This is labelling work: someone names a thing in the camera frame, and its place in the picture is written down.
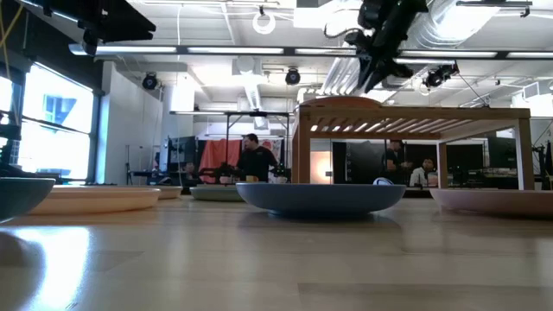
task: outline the plate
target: plate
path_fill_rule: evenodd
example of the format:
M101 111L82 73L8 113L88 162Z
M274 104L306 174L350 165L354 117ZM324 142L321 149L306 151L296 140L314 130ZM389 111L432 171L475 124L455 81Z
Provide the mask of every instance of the plate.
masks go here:
M430 189L447 209L477 213L553 216L553 192L535 190Z
M350 215L394 206L405 186L239 183L237 190L247 203L272 213Z
M54 184L53 179L0 178L0 223L31 211Z
M190 193L196 200L243 202L235 186L203 185L191 187Z
M55 186L31 214L109 213L144 209L154 206L161 193L153 187Z

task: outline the wall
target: wall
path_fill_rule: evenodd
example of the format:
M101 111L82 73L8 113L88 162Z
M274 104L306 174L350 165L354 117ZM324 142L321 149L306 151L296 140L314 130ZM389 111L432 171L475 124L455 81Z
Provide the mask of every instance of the wall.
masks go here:
M99 120L96 180L126 184L126 147L130 147L130 169L151 169L153 146L159 146L162 102L121 73L112 62L104 64Z

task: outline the black equipment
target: black equipment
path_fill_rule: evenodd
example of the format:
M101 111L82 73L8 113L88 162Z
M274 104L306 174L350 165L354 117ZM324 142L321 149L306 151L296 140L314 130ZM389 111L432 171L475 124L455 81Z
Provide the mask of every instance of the black equipment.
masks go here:
M346 35L344 40L357 48L359 80L357 89L369 92L389 75L410 78L413 71L397 64L394 58L407 31L418 13L428 13L425 0L364 0L359 9L358 24L364 29L374 29L371 36L362 31Z
M146 73L146 77L142 81L142 87L148 91L153 91L158 85L156 73Z
M429 70L429 75L426 77L423 84L428 88L438 87L443 82L451 79L452 75L457 73L459 73L457 62L455 62L454 65L442 65L439 66L438 69Z
M491 168L517 168L517 143L514 138L488 137Z
M151 40L156 25L125 0L25 0L42 7L44 15L56 14L77 21L85 30L82 46L94 56L98 42Z
M296 84L300 83L300 80L302 79L302 76L297 71L297 68L290 68L288 69L288 73L286 73L286 84L289 86L295 86Z

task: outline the ceiling light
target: ceiling light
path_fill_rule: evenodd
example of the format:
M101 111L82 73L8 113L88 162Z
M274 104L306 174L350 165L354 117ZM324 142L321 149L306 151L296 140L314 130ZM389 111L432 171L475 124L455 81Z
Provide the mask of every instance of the ceiling light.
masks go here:
M405 50L403 57L451 57L451 58L493 58L497 52L487 51L434 51L434 50Z
M405 59L405 58L396 58L394 61L397 64L432 64L432 65L453 65L455 60L431 60L431 59Z
M553 58L553 52L510 52L507 58Z
M284 54L283 48L234 48L201 47L188 48L191 54Z
M115 54L115 53L176 53L175 47L156 47L156 46L99 46L96 55L98 54Z
M355 55L354 48L297 48L296 54L299 55Z
M205 134L205 136L225 138L226 134ZM228 136L232 137L232 138L242 138L242 137L245 136L245 134L244 135L229 134ZM284 136L283 135L257 135L257 137L259 137L259 138L283 138Z
M170 113L194 116L219 116L225 114L224 111L171 111Z
M261 18L261 16L267 16L269 17L269 22L262 26L262 25L259 25L259 18ZM273 30L275 30L275 26L277 25L277 22L275 21L275 16L272 15L271 13L267 13L267 14L263 14L261 15L261 13L257 13L254 17L253 17L253 20L251 21L251 26L253 27L253 29L258 33L258 34L261 34L261 35L268 35L270 34L271 32L273 32Z

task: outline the man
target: man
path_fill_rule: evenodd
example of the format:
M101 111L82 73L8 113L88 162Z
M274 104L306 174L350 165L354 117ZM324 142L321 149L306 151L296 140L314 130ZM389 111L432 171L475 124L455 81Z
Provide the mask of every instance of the man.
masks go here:
M424 159L423 165L420 168L415 168L415 170L413 170L413 174L411 174L409 185L411 187L428 187L429 173L433 171L434 171L434 160Z
M270 150L259 146L259 139L255 134L248 134L244 138L244 152L238 160L245 176L255 176L259 181L269 181L269 166L276 167L277 159Z
M405 161L403 143L401 140L390 140L388 148L382 155L384 166L383 175L394 183L405 183L404 169L410 168L411 163Z

